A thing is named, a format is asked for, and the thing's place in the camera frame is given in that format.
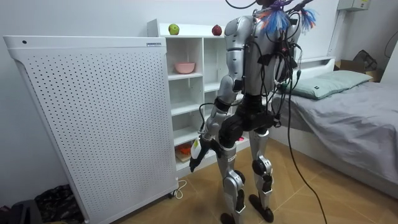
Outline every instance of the pink bowl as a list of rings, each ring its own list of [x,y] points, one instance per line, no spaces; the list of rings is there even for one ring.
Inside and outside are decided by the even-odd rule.
[[[182,63],[176,63],[174,65],[176,71],[180,74],[189,74],[193,72],[195,69],[195,63],[187,63],[187,62],[182,62]]]

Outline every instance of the gray pillow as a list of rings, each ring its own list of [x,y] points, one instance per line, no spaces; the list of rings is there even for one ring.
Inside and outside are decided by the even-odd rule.
[[[330,72],[317,77],[299,80],[292,94],[320,100],[334,93],[348,90],[371,78],[369,75],[358,72],[344,70]]]

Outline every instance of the white perforated panel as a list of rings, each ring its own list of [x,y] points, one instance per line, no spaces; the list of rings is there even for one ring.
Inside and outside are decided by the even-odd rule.
[[[163,47],[24,54],[91,223],[176,184],[164,54]]]

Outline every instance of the cardboard box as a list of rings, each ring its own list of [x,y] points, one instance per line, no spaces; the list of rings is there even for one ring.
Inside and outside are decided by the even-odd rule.
[[[367,74],[372,77],[369,82],[380,82],[384,71],[381,69],[377,69],[370,72],[365,72],[365,64],[361,62],[354,62],[350,60],[340,60],[335,63],[335,71],[336,70],[347,70],[352,72],[358,72]]]

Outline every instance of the robot leg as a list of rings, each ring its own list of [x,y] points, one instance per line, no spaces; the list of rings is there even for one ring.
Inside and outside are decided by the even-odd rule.
[[[218,167],[223,176],[224,197],[226,206],[231,215],[222,214],[222,224],[243,224],[241,213],[246,208],[244,205],[243,185],[245,178],[238,170],[234,170],[236,145],[232,148],[223,148],[224,153],[217,159]]]
[[[259,194],[259,196],[250,195],[249,201],[266,222],[272,223],[274,214],[269,208],[269,197],[272,193],[272,166],[271,162],[263,156],[268,135],[267,129],[257,129],[249,133],[254,181]]]

